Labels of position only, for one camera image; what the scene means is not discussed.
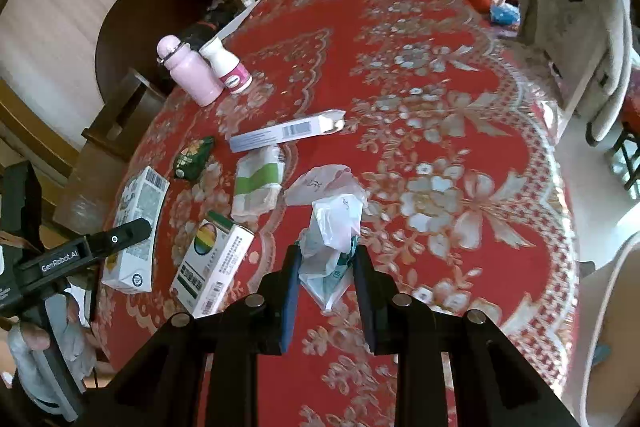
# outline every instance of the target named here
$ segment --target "pink water bottle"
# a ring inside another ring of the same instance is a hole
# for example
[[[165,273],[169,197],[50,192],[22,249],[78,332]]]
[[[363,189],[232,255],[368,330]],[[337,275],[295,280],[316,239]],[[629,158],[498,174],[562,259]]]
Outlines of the pink water bottle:
[[[164,64],[175,80],[199,106],[213,102],[224,89],[209,65],[175,35],[167,35],[158,42],[158,63]]]
[[[211,69],[231,94],[243,92],[251,84],[253,77],[238,57],[224,49],[219,38],[213,38],[204,44],[200,48],[200,55],[210,62]]]

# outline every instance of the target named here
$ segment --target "green snack bag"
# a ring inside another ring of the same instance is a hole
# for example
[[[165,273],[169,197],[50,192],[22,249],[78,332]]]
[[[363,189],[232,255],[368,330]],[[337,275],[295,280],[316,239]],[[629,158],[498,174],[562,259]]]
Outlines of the green snack bag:
[[[192,141],[187,147],[182,149],[175,157],[174,175],[176,178],[197,181],[209,158],[209,153],[213,147],[212,136],[200,138]]]

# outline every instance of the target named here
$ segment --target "cardboard box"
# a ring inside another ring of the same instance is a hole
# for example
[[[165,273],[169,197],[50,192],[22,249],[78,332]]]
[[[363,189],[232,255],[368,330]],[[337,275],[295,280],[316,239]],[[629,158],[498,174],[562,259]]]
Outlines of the cardboard box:
[[[114,227],[144,217],[151,225],[151,235],[141,243],[110,255],[104,262],[102,283],[123,293],[151,291],[156,225],[169,182],[151,167],[127,182],[113,221]]]
[[[344,111],[330,109],[305,118],[232,136],[229,138],[229,146],[232,152],[242,152],[300,138],[331,134],[340,131],[343,127]]]
[[[251,230],[209,212],[178,268],[171,295],[196,319],[216,313],[253,240]]]

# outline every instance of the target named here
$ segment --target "white bottle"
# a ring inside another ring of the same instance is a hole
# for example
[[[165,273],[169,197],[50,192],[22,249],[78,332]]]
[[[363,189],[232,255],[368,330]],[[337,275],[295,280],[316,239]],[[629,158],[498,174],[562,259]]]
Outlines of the white bottle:
[[[200,48],[200,55],[209,61],[211,69],[231,94],[243,92],[251,84],[253,77],[238,57],[224,49],[219,38],[213,38],[204,44]]]

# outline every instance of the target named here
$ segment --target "chair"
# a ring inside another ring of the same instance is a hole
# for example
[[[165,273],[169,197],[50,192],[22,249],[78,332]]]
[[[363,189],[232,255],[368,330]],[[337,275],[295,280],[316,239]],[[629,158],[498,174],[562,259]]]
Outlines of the chair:
[[[626,91],[625,102],[622,105],[620,113],[622,120],[622,132],[616,140],[615,144],[609,151],[609,155],[614,158],[614,162],[623,162],[623,168],[626,168],[628,180],[625,182],[625,190],[631,188],[640,179],[640,70],[632,69],[631,78],[629,79],[629,88]],[[629,155],[626,149],[626,143],[633,142],[636,144],[636,150],[633,155]],[[617,159],[616,153],[622,150],[622,158]]]
[[[87,143],[53,214],[56,223],[80,234],[102,230],[129,159],[163,103],[164,97],[142,76],[129,71],[82,132]]]
[[[562,401],[582,427],[638,424],[639,273],[640,232],[610,263],[580,280],[579,336]],[[610,354],[594,368],[598,344]]]
[[[129,70],[94,123],[82,131],[87,141],[126,162],[146,128],[162,109],[164,96],[139,73]]]
[[[547,69],[532,76],[543,90],[555,84],[554,138],[560,139],[577,111],[588,122],[587,141],[595,145],[615,123],[628,84],[629,0],[519,1],[518,40],[536,46],[538,63]]]

